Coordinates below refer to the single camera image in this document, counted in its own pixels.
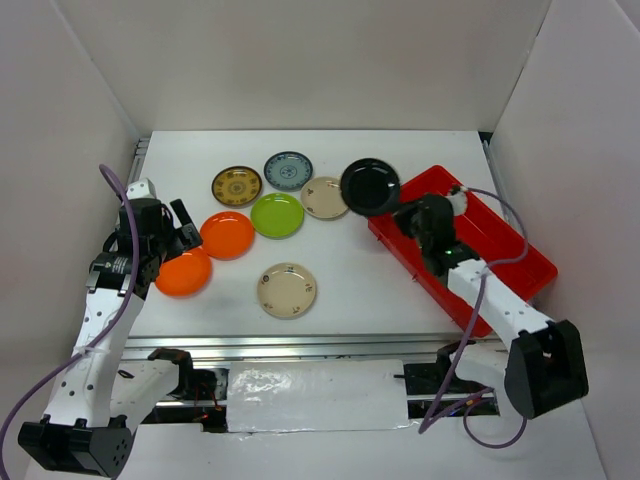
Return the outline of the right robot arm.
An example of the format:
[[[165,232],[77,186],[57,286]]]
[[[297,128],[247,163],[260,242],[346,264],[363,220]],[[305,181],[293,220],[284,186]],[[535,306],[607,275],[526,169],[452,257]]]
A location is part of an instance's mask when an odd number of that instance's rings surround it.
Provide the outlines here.
[[[458,238],[454,218],[465,212],[468,191],[426,194],[400,204],[392,218],[416,242],[427,271],[471,306],[470,321],[483,319],[505,345],[499,380],[514,410],[532,420],[588,394],[581,336],[573,323],[551,320],[494,274],[493,267],[518,263],[524,253],[487,262]]]

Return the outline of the black plate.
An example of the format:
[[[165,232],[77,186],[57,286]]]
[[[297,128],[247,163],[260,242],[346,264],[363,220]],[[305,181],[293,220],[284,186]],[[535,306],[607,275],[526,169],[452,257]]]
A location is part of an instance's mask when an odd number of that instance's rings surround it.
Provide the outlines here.
[[[400,179],[395,169],[376,158],[350,164],[340,178],[344,203],[355,214],[376,217],[392,213],[400,205]]]

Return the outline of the green plate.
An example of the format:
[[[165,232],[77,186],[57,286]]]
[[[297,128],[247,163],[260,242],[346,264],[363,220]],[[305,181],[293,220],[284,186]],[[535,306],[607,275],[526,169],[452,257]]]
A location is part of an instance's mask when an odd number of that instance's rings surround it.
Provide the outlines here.
[[[304,209],[293,196],[272,193],[261,197],[252,207],[250,220],[254,229],[271,239],[286,238],[303,224]]]

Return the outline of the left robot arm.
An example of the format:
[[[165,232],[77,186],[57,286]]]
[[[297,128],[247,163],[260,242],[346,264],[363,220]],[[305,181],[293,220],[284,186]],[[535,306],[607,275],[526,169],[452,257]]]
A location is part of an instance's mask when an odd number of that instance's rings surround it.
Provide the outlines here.
[[[138,366],[122,362],[125,345],[161,266],[201,245],[181,200],[163,204],[153,183],[126,188],[119,223],[91,263],[85,313],[73,362],[36,422],[18,443],[48,471],[117,478],[138,426],[166,396],[189,397],[197,374],[191,355],[157,348]]]

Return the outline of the beige floral plate front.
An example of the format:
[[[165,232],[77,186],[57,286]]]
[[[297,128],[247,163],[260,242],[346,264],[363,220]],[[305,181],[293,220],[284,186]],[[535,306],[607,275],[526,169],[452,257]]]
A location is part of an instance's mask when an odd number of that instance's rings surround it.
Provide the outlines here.
[[[257,298],[269,315],[292,320],[304,315],[317,295],[313,274],[296,263],[278,263],[266,269],[257,283]]]

